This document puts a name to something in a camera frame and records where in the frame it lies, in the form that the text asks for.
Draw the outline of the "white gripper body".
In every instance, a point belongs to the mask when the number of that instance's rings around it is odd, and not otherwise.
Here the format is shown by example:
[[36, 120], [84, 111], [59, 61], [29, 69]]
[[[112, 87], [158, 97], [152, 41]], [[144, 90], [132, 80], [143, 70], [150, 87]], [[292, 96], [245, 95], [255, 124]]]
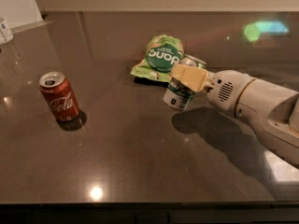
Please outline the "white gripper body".
[[234, 114], [245, 88], [255, 80], [248, 74], [224, 70], [214, 74], [213, 87], [206, 92], [209, 104], [224, 114]]

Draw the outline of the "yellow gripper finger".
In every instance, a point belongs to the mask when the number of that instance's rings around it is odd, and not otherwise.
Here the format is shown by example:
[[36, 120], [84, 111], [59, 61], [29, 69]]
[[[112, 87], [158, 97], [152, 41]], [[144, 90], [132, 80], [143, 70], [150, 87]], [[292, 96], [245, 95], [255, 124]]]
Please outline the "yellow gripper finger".
[[171, 77], [194, 92], [206, 86], [208, 72], [205, 69], [176, 63], [171, 70]]

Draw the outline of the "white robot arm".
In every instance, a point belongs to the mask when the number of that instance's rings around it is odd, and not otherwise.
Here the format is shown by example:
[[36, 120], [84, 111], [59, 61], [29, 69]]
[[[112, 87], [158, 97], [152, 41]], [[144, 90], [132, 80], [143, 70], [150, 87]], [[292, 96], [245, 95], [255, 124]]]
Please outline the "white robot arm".
[[212, 73], [175, 64], [171, 76], [210, 105], [246, 123], [258, 141], [285, 162], [299, 166], [299, 92], [235, 70]]

